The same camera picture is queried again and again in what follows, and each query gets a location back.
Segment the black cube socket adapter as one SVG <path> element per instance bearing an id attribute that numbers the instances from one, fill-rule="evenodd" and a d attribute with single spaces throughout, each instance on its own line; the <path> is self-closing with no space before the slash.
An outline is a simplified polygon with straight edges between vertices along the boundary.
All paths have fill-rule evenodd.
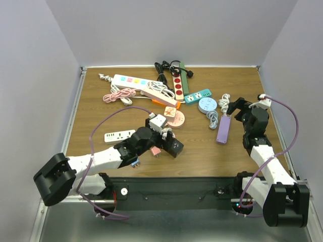
<path id="1" fill-rule="evenodd" d="M 183 150 L 184 145 L 177 139 L 173 139 L 167 149 L 167 152 L 174 158 L 176 158 Z"/>

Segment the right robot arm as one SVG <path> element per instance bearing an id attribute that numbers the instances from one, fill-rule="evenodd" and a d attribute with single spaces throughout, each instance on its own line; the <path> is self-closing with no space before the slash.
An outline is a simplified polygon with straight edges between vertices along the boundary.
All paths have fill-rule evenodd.
<path id="1" fill-rule="evenodd" d="M 254 200 L 252 205 L 262 208 L 262 216 L 270 227 L 305 227 L 308 222 L 309 188 L 293 179 L 278 160 L 278 156 L 287 153 L 291 146 L 275 153 L 265 134 L 269 121 L 267 110 L 272 102 L 281 102 L 266 94 L 258 95 L 257 99 L 257 102 L 251 103 L 240 97 L 228 105 L 227 114 L 239 110 L 235 119 L 243 124 L 243 146 L 259 167 L 254 174 L 238 174 L 232 191 L 240 197 L 239 205 L 244 208 L 248 208 L 243 204 L 244 196 L 249 194 Z"/>

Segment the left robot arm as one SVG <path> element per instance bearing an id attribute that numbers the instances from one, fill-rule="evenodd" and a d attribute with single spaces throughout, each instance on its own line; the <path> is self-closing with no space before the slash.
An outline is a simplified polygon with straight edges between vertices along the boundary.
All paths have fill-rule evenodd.
<path id="1" fill-rule="evenodd" d="M 84 183 L 89 176 L 98 177 L 103 170 L 128 166 L 152 147 L 164 149 L 177 157 L 183 144 L 171 131 L 161 134 L 151 128 L 140 127 L 129 138 L 94 154 L 70 157 L 63 153 L 55 154 L 33 179 L 46 206 L 56 205 L 77 193 L 97 194 L 106 199 L 112 194 L 113 187 L 100 181 L 95 188 L 86 190 Z"/>

